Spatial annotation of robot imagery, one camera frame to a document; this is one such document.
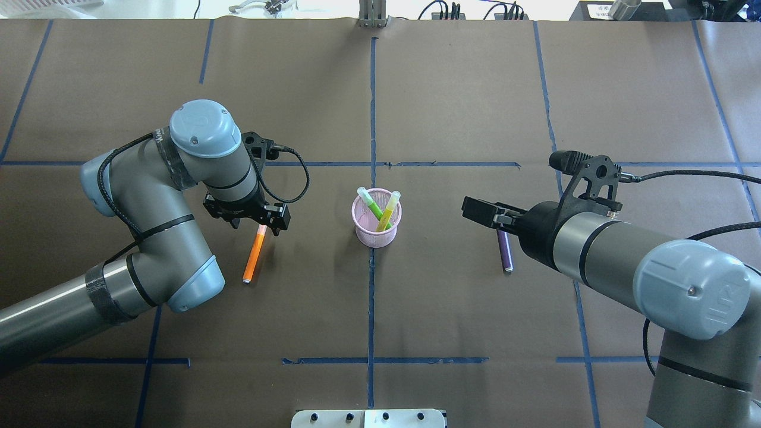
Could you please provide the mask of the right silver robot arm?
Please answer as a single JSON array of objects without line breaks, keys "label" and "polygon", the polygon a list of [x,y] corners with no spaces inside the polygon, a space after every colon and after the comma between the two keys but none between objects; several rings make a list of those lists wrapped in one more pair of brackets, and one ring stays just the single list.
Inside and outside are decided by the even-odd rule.
[{"label": "right silver robot arm", "polygon": [[530,210],[466,197],[463,216],[663,328],[645,427],[758,427],[759,272],[696,240],[606,216],[606,206]]}]

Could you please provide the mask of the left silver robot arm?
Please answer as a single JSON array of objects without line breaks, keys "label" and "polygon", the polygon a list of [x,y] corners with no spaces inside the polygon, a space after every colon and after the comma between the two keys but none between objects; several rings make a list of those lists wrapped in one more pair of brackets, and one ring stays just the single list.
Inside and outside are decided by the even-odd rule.
[{"label": "left silver robot arm", "polygon": [[183,103],[168,125],[92,158],[80,169],[87,198],[128,228],[131,243],[81,276],[2,310],[2,376],[124,325],[166,304],[182,313],[225,287],[183,194],[206,188],[209,216],[238,228],[252,219],[275,235],[288,228],[288,200],[263,183],[269,160],[287,146],[240,131],[209,99]]}]

